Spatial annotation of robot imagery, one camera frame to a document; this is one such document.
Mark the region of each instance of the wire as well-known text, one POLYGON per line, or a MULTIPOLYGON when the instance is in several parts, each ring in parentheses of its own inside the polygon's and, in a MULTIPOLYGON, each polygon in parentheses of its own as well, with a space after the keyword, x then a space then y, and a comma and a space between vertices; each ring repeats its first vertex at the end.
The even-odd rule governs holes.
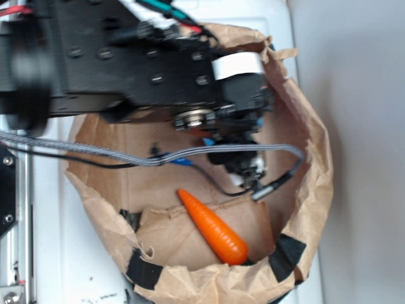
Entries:
MULTIPOLYGON (((294 174, 297 172, 298 168, 301 166, 302 162, 304 161, 304 153, 298 149, 297 147, 291 146, 289 144, 222 144, 217 146, 203 146, 203 147, 196 147, 196 148, 189 148, 183 149, 174 153, 167 153, 165 155, 160 156, 153 156, 151 158, 141 158, 138 156, 130 155, 127 153, 122 153, 119 151, 100 148, 97 146, 90 146, 86 144, 78 144, 73 142, 62 142, 62 141, 53 141, 50 139, 39 139, 39 138, 31 138, 27 136, 20 136, 16 134, 11 134, 8 132, 0 131, 0 140, 9 141, 13 143, 19 144, 27 144, 29 146, 41 146, 45 148, 57 149, 57 150, 65 150, 65 151, 72 151, 78 153, 85 153, 90 155, 97 155, 97 156, 104 156, 116 160, 120 160, 125 164, 121 165, 105 165, 101 163, 96 163, 94 161, 85 160, 83 158, 78 158, 74 156, 66 156, 66 155, 56 155, 50 153, 41 153, 36 151, 28 151, 23 149, 18 149, 14 147, 8 147, 9 149, 14 149, 16 151, 21 151, 24 153, 31 153, 33 155, 39 156, 48 156, 53 158, 61 158, 65 160, 73 160, 76 162, 87 163, 89 165, 95 165, 102 168, 130 168, 136 166, 145 166, 145 167, 152 167, 152 166, 160 166, 165 163, 174 162, 180 158, 185 158, 186 156, 190 155, 198 155, 198 154, 205 154, 205 153, 229 153, 229 152, 243 152, 243 151, 288 151, 298 157, 298 160, 294 164, 294 166, 287 171, 284 175, 282 175, 277 180, 269 183, 264 188, 255 191, 252 195, 253 200, 260 200, 261 198, 269 195, 270 193, 274 192, 278 189, 282 184, 286 183, 294 174)), ((230 194, 224 191, 221 187, 218 187, 218 184, 215 180, 212 179, 210 175, 208 175, 204 170, 199 170, 197 167, 193 166, 196 170, 200 171, 213 185, 223 194, 228 196, 233 195, 242 195, 249 192, 252 189, 247 189, 242 193, 237 194, 230 194)))
POLYGON ((201 175, 203 175, 210 183, 212 183, 212 185, 215 187, 216 190, 218 190, 219 192, 221 192, 222 194, 229 196, 231 198, 235 198, 237 196, 241 196, 244 195, 246 193, 248 193, 249 191, 252 191, 254 187, 250 187, 249 189, 243 190, 241 192, 237 192, 237 193, 228 193, 226 192, 224 189, 222 189, 222 187, 219 185, 219 183, 217 183, 216 180, 214 180, 214 178, 212 176, 210 176, 208 174, 207 171, 205 171, 203 168, 201 168, 199 165, 196 164, 192 164, 191 166, 194 169, 196 169, 201 175))
POLYGON ((127 163, 124 163, 121 165, 106 165, 103 163, 98 163, 98 162, 92 161, 92 160, 86 160, 84 158, 80 158, 80 157, 76 157, 76 156, 30 151, 30 150, 26 150, 26 149, 20 149, 20 148, 16 148, 16 147, 7 146, 3 143, 0 143, 0 148, 13 150, 13 151, 21 152, 21 153, 26 153, 29 155, 36 155, 36 156, 43 156, 43 157, 49 157, 49 158, 56 158, 56 159, 60 159, 60 160, 68 160, 68 161, 73 161, 73 162, 85 163, 88 165, 92 165, 92 166, 96 166, 96 167, 100 167, 100 168, 104 168, 104 169, 123 169, 123 168, 136 167, 135 165, 131 165, 131 164, 127 164, 127 163))
POLYGON ((17 13, 31 14, 32 9, 25 5, 16 5, 10 6, 9 8, 0 9, 0 17, 17 13))
POLYGON ((198 24, 193 18, 184 13, 182 10, 175 8, 174 6, 164 3, 158 0, 135 0, 135 2, 149 8, 150 10, 162 13, 167 18, 173 18, 179 21, 183 26, 192 29, 199 35, 205 35, 212 37, 219 42, 217 36, 215 36, 210 30, 206 29, 203 25, 198 24))
POLYGON ((73 142, 53 141, 50 139, 31 138, 10 134, 0 131, 0 140, 9 141, 19 144, 28 144, 29 146, 42 146, 44 148, 79 152, 120 160, 124 163, 130 163, 138 166, 160 166, 164 163, 170 163, 178 158, 186 158, 190 155, 206 154, 206 153, 226 153, 226 152, 243 152, 243 151, 287 151, 296 155, 300 160, 304 159, 304 153, 297 147, 289 144, 222 144, 218 146, 203 146, 197 148, 189 148, 180 150, 167 155, 152 158, 141 158, 139 156, 122 153, 119 151, 90 146, 87 144, 79 144, 73 142))

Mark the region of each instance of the white wall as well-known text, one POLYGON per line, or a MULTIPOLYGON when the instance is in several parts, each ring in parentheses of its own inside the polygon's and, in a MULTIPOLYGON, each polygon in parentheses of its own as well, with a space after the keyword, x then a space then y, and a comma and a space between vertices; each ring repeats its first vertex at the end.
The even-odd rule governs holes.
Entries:
POLYGON ((327 125, 325 304, 405 303, 405 2, 290 0, 301 87, 327 125))

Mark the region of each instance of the toy carrot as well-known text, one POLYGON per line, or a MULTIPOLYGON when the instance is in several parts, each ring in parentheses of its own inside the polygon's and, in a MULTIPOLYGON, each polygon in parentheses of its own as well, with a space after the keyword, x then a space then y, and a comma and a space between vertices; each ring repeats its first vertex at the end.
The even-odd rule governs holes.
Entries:
POLYGON ((244 240, 214 211, 186 190, 179 189, 177 193, 201 234, 221 261, 231 266, 243 264, 249 251, 244 240))

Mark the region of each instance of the paper bag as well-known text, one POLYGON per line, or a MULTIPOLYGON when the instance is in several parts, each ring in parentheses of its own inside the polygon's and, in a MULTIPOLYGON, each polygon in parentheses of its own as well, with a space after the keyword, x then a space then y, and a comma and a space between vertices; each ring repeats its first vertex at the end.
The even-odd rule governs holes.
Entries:
MULTIPOLYGON (((250 261, 260 261, 274 251, 265 203, 256 203, 243 196, 228 203, 208 206, 245 240, 250 261)), ((169 210, 144 210, 139 226, 137 239, 140 247, 149 252, 150 262, 183 265, 188 270, 221 263, 182 206, 169 210)))
MULTIPOLYGON (((188 189, 205 203, 226 203, 227 198, 217 193, 204 177, 176 165, 105 170, 70 162, 66 175, 82 195, 84 208, 106 250, 134 283, 136 293, 156 304, 265 304, 308 277, 333 195, 328 133, 294 80, 285 79, 282 60, 295 56, 295 49, 273 51, 269 47, 271 37, 248 28, 206 26, 219 37, 222 48, 261 54, 276 101, 273 112, 266 114, 265 126, 256 140, 266 144, 293 144, 306 153, 306 163, 294 178, 264 199, 270 219, 267 225, 271 226, 268 233, 271 231, 270 237, 276 240, 275 250, 270 245, 268 249, 272 252, 252 266, 214 263, 201 269, 198 269, 200 265, 190 267, 197 269, 194 270, 184 265, 152 263, 154 253, 145 244, 147 237, 142 236, 146 245, 142 246, 131 225, 119 214, 120 210, 139 213, 154 209, 170 214, 182 208, 175 193, 178 188, 188 189)), ((143 157, 150 156, 154 142, 159 143, 162 151, 202 144, 196 137, 174 131, 168 123, 113 125, 94 115, 76 120, 71 140, 143 157)), ((204 156, 193 156, 193 161, 215 176, 222 187, 237 191, 223 167, 212 166, 204 156)), ((266 152, 268 171, 264 183, 283 174, 294 161, 294 156, 288 153, 266 152)), ((254 204, 248 197, 244 200, 254 204)), ((159 220, 165 225, 170 223, 170 217, 159 220)))

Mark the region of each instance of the black cable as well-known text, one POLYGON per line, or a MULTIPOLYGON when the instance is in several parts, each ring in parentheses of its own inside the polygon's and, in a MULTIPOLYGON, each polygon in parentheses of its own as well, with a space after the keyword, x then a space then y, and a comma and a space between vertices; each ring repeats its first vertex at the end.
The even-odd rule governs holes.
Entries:
POLYGON ((255 192, 251 196, 252 200, 254 200, 254 201, 261 200, 265 196, 276 191, 279 187, 284 185, 287 181, 289 181, 295 175, 298 168, 301 166, 301 163, 302 163, 302 159, 298 159, 298 161, 296 161, 294 166, 290 170, 288 170, 286 173, 284 173, 282 176, 280 176, 278 179, 265 185, 261 189, 255 190, 255 192))
POLYGON ((104 168, 104 169, 124 169, 124 168, 136 167, 136 165, 132 165, 132 164, 129 164, 129 163, 123 163, 123 164, 120 164, 120 165, 106 165, 104 163, 98 163, 96 161, 86 160, 86 159, 81 158, 81 157, 70 156, 70 155, 61 155, 61 154, 53 154, 53 153, 45 153, 45 152, 37 152, 37 151, 30 151, 30 150, 26 150, 26 149, 20 149, 20 148, 16 148, 16 147, 6 146, 5 144, 0 144, 0 148, 9 149, 9 150, 17 151, 17 152, 22 152, 22 153, 26 153, 26 154, 29 154, 29 155, 36 155, 36 156, 57 158, 57 159, 60 159, 60 160, 70 160, 70 161, 73 161, 73 162, 85 163, 87 165, 92 165, 92 166, 100 167, 100 168, 104 168))
POLYGON ((226 192, 224 189, 221 188, 221 186, 219 185, 219 183, 217 183, 216 180, 214 180, 214 178, 212 176, 210 176, 207 171, 205 171, 203 168, 201 168, 199 165, 196 164, 192 164, 191 166, 194 169, 196 169, 201 175, 203 175, 210 183, 212 183, 212 185, 215 187, 216 190, 218 190, 219 192, 221 192, 222 194, 229 196, 231 198, 236 198, 237 196, 241 196, 244 195, 246 193, 248 193, 249 191, 252 191, 254 187, 250 187, 249 189, 243 190, 241 192, 237 192, 237 193, 228 193, 226 192))

